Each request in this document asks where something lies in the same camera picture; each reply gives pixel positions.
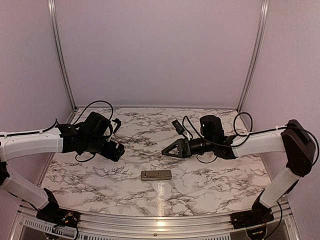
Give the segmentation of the white remote control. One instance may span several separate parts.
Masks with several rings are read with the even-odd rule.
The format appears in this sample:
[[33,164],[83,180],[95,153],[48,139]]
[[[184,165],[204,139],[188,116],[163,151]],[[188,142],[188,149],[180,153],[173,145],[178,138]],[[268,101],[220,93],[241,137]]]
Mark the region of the white remote control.
[[162,181],[171,180],[172,172],[170,170],[144,170],[141,171],[142,181]]

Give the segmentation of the grey battery compartment cover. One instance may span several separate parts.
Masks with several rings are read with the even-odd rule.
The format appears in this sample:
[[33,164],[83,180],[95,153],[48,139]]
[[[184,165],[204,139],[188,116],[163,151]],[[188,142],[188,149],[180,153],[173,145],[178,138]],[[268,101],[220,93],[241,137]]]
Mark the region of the grey battery compartment cover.
[[159,171],[145,171],[144,175],[146,178],[156,178],[159,176]]

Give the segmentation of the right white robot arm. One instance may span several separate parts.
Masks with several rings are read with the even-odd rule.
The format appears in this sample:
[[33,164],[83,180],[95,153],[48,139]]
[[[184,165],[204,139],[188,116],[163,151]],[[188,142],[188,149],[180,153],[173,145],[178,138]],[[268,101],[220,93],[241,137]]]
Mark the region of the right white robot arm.
[[304,129],[296,119],[287,124],[247,134],[235,133],[226,136],[222,121],[214,115],[200,118],[197,138],[177,139],[162,150],[162,155],[186,159],[193,155],[212,152],[218,158],[233,160],[247,155],[282,152],[287,163],[271,184],[262,191],[248,212],[247,219],[258,224],[283,195],[289,193],[300,178],[308,175],[320,155],[316,137]]

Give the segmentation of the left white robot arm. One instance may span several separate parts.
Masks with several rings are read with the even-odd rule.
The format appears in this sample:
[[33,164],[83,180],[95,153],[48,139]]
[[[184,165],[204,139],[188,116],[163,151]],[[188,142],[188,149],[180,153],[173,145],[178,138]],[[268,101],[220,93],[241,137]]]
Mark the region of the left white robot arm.
[[111,136],[121,126],[118,118],[109,120],[97,112],[91,112],[82,122],[70,124],[55,123],[53,126],[36,131],[1,132],[0,134],[0,188],[20,198],[44,215],[53,223],[63,219],[53,193],[31,183],[20,174],[10,169],[7,162],[24,156],[43,153],[71,153],[78,156],[90,153],[101,155],[113,162],[118,162],[125,153],[121,143],[111,140]]

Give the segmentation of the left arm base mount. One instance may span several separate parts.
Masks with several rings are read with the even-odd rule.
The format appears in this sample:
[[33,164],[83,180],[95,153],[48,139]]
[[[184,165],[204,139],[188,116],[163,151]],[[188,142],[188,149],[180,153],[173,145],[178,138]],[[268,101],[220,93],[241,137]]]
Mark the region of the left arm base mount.
[[63,208],[42,209],[37,212],[36,218],[58,226],[75,228],[78,225],[80,213]]

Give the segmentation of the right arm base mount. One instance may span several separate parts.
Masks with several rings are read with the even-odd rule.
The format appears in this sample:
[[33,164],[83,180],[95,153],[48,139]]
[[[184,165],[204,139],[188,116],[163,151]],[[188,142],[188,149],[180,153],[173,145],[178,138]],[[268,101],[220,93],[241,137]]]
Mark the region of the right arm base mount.
[[257,225],[263,225],[267,222],[273,221],[275,218],[271,210],[267,210],[267,212],[263,213],[258,210],[251,209],[232,213],[230,215],[230,219],[233,228],[236,230]]

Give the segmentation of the front aluminium rail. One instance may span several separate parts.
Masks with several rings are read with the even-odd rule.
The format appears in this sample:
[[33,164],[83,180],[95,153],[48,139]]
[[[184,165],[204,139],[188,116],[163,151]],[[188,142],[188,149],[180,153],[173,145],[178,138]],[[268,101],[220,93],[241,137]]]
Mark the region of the front aluminium rail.
[[22,202],[9,235],[11,240],[246,240],[258,226],[235,229],[231,213],[197,216],[130,216],[80,211],[77,229],[40,220]]

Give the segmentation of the right aluminium frame post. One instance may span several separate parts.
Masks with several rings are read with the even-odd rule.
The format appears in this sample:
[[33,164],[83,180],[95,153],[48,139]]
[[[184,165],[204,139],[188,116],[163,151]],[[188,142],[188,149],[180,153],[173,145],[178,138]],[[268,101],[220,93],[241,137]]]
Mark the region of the right aluminium frame post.
[[255,74],[256,67],[257,67],[257,62],[259,59],[259,55],[261,52],[261,48],[262,48],[263,40],[264,40],[264,35],[265,35],[265,31],[266,31],[269,4],[270,4],[269,0],[262,0],[261,1],[259,20],[258,20],[256,37],[255,37],[255,41],[254,41],[254,45],[253,45],[253,51],[252,51],[251,59],[249,62],[249,67],[248,67],[248,70],[246,73],[242,92],[240,95],[240,99],[239,99],[239,102],[238,102],[238,105],[236,108],[236,110],[238,112],[241,112],[244,109],[247,97],[249,95],[251,85],[253,83],[254,74]]

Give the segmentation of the aluminium frame post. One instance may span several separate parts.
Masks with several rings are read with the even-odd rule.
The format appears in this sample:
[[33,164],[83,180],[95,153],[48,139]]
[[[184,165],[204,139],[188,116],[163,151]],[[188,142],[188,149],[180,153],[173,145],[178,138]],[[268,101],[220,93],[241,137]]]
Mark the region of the aluminium frame post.
[[70,105],[70,108],[75,111],[77,109],[75,98],[72,92],[68,71],[66,67],[66,62],[63,54],[62,42],[60,37],[59,31],[59,23],[58,23],[58,16],[57,16],[57,9],[56,9],[56,1],[55,0],[48,0],[48,11],[49,11],[49,18],[50,24],[52,28],[52,35],[53,41],[55,46],[55,51],[57,55],[58,65],[62,76],[62,82],[65,88],[66,96]]
[[255,41],[254,41],[254,45],[253,45],[253,51],[252,51],[251,59],[249,62],[249,67],[248,67],[248,70],[246,73],[242,92],[240,95],[240,99],[239,99],[239,102],[238,102],[238,105],[236,108],[236,110],[238,112],[241,112],[244,109],[247,97],[249,95],[251,85],[253,83],[254,74],[255,74],[256,67],[257,67],[257,62],[259,59],[259,55],[261,52],[261,48],[262,48],[263,40],[264,40],[264,35],[265,35],[265,31],[266,31],[269,4],[270,4],[269,0],[262,0],[261,1],[259,20],[258,20],[256,37],[255,37]]

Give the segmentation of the left aluminium frame post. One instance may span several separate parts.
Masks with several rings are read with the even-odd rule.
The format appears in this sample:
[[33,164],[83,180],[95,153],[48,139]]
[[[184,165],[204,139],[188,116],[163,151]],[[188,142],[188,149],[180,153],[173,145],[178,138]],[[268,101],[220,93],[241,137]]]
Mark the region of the left aluminium frame post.
[[57,9],[56,9],[56,1],[55,0],[48,0],[48,11],[49,11],[49,18],[50,24],[52,28],[52,35],[53,41],[55,46],[55,51],[57,55],[58,65],[62,76],[62,82],[65,88],[66,96],[70,105],[70,108],[75,111],[77,109],[75,98],[72,92],[68,71],[66,67],[66,62],[63,54],[62,42],[60,37],[59,31],[59,23],[58,23],[58,16],[57,16]]

